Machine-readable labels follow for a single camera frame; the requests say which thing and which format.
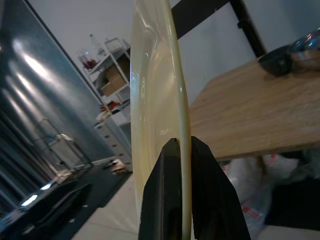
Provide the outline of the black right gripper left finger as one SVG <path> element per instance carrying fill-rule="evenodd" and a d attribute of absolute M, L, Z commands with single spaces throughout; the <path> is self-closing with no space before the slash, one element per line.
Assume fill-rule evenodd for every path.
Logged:
<path fill-rule="evenodd" d="M 171 138 L 144 186 L 138 240 L 182 240 L 182 206 L 181 151 Z"/>

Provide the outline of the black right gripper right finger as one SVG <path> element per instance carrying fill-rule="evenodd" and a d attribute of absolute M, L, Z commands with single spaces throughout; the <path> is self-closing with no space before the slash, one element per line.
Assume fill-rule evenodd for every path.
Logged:
<path fill-rule="evenodd" d="M 237 192 L 210 148 L 191 138 L 192 220 L 196 240 L 251 240 Z"/>

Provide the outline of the cream yellow plate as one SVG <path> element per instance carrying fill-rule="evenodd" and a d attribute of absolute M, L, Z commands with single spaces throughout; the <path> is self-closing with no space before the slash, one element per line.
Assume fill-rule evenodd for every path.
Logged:
<path fill-rule="evenodd" d="M 182 240 L 191 240 L 191 131 L 186 85 L 169 0 L 135 0 L 130 49 L 131 154 L 137 210 L 163 146 L 177 139 Z"/>

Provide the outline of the white plastic bag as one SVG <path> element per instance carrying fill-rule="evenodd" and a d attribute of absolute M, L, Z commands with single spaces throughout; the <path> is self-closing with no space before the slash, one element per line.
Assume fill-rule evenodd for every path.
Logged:
<path fill-rule="evenodd" d="M 272 190 L 289 178 L 299 160 L 272 153 L 221 162 L 220 167 L 236 190 L 252 240 L 264 228 L 272 203 Z"/>

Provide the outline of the black bag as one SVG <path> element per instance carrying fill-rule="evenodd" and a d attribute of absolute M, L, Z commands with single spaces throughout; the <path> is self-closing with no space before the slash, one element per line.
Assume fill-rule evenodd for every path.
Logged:
<path fill-rule="evenodd" d="M 272 190 L 266 225 L 320 231 L 320 148 L 279 154 L 281 163 L 297 161 Z"/>

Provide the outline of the cardboard box in shelf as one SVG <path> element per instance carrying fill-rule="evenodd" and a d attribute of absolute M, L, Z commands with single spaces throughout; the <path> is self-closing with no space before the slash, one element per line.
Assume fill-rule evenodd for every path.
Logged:
<path fill-rule="evenodd" d="M 130 62 L 126 58 L 122 58 L 118 60 L 119 67 L 123 71 L 124 75 L 126 76 L 127 80 L 130 80 Z M 115 64 L 112 64 L 106 71 L 105 71 L 105 78 L 107 80 L 107 84 L 101 88 L 102 92 L 106 96 L 110 96 L 115 91 L 123 87 L 127 82 L 121 75 L 120 71 L 118 70 Z"/>

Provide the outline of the white shelf rack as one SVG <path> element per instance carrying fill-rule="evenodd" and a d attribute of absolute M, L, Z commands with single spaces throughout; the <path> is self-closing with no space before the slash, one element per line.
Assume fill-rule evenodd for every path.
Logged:
<path fill-rule="evenodd" d="M 107 39 L 86 78 L 101 102 L 95 130 L 111 149 L 113 172 L 132 172 L 130 117 L 130 48 L 119 38 Z"/>

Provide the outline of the glass jar with red contents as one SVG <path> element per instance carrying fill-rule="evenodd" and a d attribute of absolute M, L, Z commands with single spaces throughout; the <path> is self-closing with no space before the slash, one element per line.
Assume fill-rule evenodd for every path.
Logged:
<path fill-rule="evenodd" d="M 90 72 L 97 65 L 96 60 L 93 59 L 89 51 L 84 48 L 79 50 L 78 59 L 88 72 Z"/>

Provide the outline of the clear plastic bottle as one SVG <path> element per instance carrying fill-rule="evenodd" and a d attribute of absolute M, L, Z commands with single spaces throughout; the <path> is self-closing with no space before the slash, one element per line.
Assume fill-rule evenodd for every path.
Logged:
<path fill-rule="evenodd" d="M 89 35 L 89 38 L 90 38 L 90 41 L 91 41 L 93 48 L 95 49 L 96 53 L 99 55 L 100 50 L 101 50 L 99 42 L 96 40 L 96 38 L 94 37 L 94 35 L 92 33 Z"/>

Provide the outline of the shiny steel bowl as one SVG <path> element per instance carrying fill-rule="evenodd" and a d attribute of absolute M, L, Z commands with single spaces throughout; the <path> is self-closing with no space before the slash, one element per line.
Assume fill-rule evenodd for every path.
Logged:
<path fill-rule="evenodd" d="M 288 55 L 300 68 L 320 71 L 320 27 L 291 44 Z"/>

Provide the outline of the black padded bench frame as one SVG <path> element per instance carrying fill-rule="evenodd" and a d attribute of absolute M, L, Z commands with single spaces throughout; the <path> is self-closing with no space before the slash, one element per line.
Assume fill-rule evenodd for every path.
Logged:
<path fill-rule="evenodd" d="M 243 0 L 178 0 L 171 8 L 177 37 L 186 35 L 226 4 L 231 5 L 238 20 L 237 27 L 245 34 L 255 56 L 266 54 Z"/>

